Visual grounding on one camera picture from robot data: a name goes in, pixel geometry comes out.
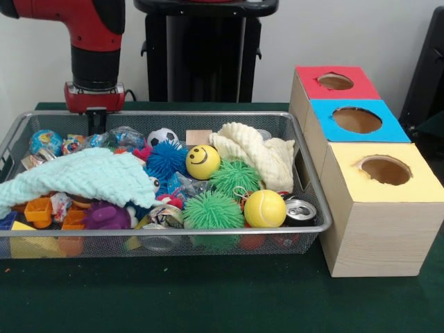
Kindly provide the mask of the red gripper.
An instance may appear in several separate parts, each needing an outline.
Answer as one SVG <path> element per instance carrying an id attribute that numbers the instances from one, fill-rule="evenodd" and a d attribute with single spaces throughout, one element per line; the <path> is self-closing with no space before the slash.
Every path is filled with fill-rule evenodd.
<path id="1" fill-rule="evenodd" d="M 117 83 L 111 89 L 87 90 L 76 87 L 73 82 L 66 82 L 64 95 L 68 111 L 86 113 L 88 135 L 103 134 L 106 131 L 107 112 L 121 111 L 125 101 L 122 83 Z"/>

